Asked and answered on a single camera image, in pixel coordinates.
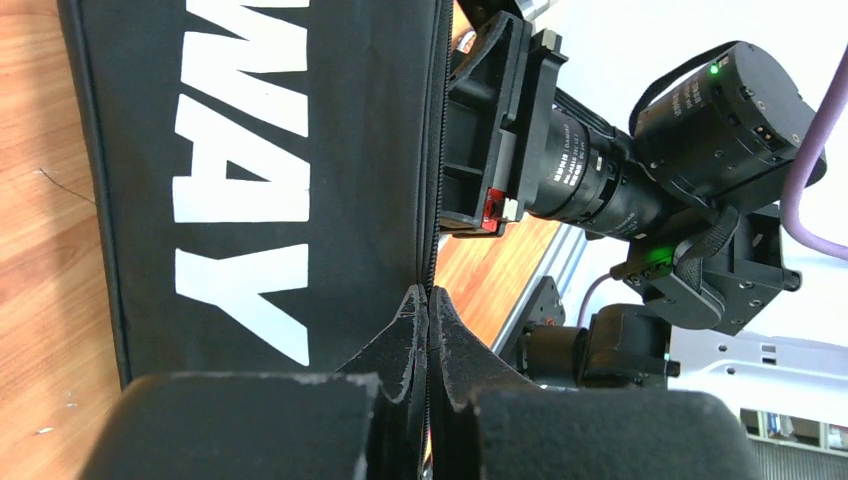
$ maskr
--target zipper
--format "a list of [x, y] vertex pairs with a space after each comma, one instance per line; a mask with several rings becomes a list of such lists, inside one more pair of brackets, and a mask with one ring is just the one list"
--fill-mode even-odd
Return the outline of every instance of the zipper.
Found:
[[438, 23], [436, 25], [436, 35], [435, 35], [435, 47], [434, 47], [434, 55], [439, 54], [439, 49], [443, 48], [445, 57], [444, 64], [439, 65], [438, 59], [434, 59], [433, 65], [434, 69], [436, 66], [443, 68], [444, 71], [434, 71], [433, 75], [433, 86], [435, 87], [436, 81], [441, 82], [442, 92], [441, 92], [441, 105], [436, 105], [439, 99], [434, 99], [431, 104], [431, 110], [433, 107], [439, 108], [440, 112], [434, 112], [430, 117], [429, 126], [435, 124], [435, 121], [439, 122], [439, 137], [438, 137], [438, 163], [436, 166], [435, 172], [435, 197], [433, 198], [433, 217], [432, 217], [432, 237], [430, 238], [430, 251], [429, 258], [427, 259], [425, 265], [426, 277], [424, 279], [424, 290], [427, 294], [427, 297], [433, 291], [433, 286], [436, 281], [436, 258], [439, 254], [439, 218], [442, 212], [442, 173], [444, 172], [445, 167], [445, 122], [447, 121], [447, 105], [448, 105], [448, 77], [450, 76], [450, 61], [451, 61], [451, 41], [450, 34], [451, 28], [453, 26], [453, 3], [450, 0], [442, 0], [439, 5], [440, 12]]

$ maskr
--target wooden surface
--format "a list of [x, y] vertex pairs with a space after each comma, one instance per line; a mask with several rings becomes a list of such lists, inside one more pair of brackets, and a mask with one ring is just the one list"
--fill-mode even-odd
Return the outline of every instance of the wooden surface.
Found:
[[[88, 159], [53, 0], [0, 4], [0, 93], [0, 478], [69, 478], [119, 391]], [[445, 247], [438, 283], [487, 343], [554, 229], [530, 221], [503, 240]]]

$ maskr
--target black bag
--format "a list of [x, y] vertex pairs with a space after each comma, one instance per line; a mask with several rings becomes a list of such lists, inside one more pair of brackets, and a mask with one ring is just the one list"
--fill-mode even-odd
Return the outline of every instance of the black bag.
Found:
[[449, 0], [60, 0], [121, 380], [331, 371], [432, 286]]

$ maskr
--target red clip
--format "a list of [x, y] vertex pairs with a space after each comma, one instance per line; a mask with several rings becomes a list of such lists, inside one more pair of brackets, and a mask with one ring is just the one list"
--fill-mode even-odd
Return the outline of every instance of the red clip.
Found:
[[490, 188], [488, 192], [486, 192], [486, 204], [483, 206], [483, 230], [488, 232], [497, 232], [498, 231], [498, 220], [495, 218], [495, 208], [498, 203], [503, 202], [504, 192], [497, 190], [495, 188]]

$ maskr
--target purple cable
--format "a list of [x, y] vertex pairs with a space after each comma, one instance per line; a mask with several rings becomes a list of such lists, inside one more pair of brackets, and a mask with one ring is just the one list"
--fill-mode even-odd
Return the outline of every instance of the purple cable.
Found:
[[780, 219], [783, 228], [798, 243], [817, 252], [842, 260], [848, 260], [848, 246], [825, 240], [814, 235], [801, 225], [801, 194], [813, 171], [824, 144], [833, 132], [833, 127], [848, 104], [848, 48], [836, 69], [833, 81], [827, 89], [821, 107], [813, 117], [807, 136], [801, 143], [798, 155], [789, 169], [780, 199]]
[[605, 275], [601, 275], [600, 277], [598, 277], [597, 280], [595, 280], [594, 282], [592, 282], [591, 285], [589, 285], [589, 289], [586, 290], [586, 295], [583, 297], [583, 303], [580, 304], [580, 313], [577, 317], [578, 327], [583, 327], [583, 318], [586, 316], [586, 310], [589, 309], [589, 299], [592, 298], [592, 294], [595, 293], [595, 290], [597, 290], [602, 283], [606, 282], [610, 278], [612, 277], [609, 273], [607, 273]]

